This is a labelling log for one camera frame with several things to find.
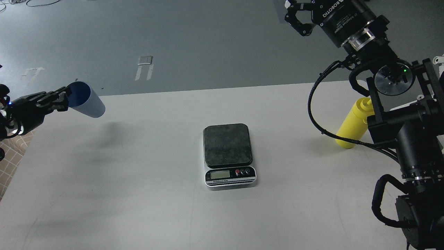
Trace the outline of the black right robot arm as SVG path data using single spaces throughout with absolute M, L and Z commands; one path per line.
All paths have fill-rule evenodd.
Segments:
M 331 138 L 361 144 L 395 160 L 403 182 L 385 174 L 376 182 L 372 199 L 375 217 L 402 229 L 407 246 L 443 249 L 443 75 L 430 59 L 401 60 L 390 48 L 388 19 L 376 16 L 363 0 L 287 0 L 285 21 L 300 35 L 321 27 L 348 56 L 335 61 L 315 81 L 308 99 L 313 125 Z M 312 115 L 318 85 L 335 69 L 350 71 L 349 82 L 371 99 L 374 114 L 367 118 L 372 143 L 334 135 Z

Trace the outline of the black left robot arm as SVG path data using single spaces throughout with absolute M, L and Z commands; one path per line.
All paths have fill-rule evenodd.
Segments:
M 37 92 L 12 101 L 9 92 L 9 88 L 1 84 L 1 141 L 29 133 L 55 110 L 67 111 L 68 97 L 72 93 L 68 87 L 61 87 L 56 91 Z

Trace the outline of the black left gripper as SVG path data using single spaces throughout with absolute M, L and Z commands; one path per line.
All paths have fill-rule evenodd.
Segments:
M 69 108 L 69 87 L 61 87 L 56 91 L 38 92 L 25 95 L 9 104 L 13 127 L 12 136 L 25 135 L 40 126 L 46 112 L 65 112 Z

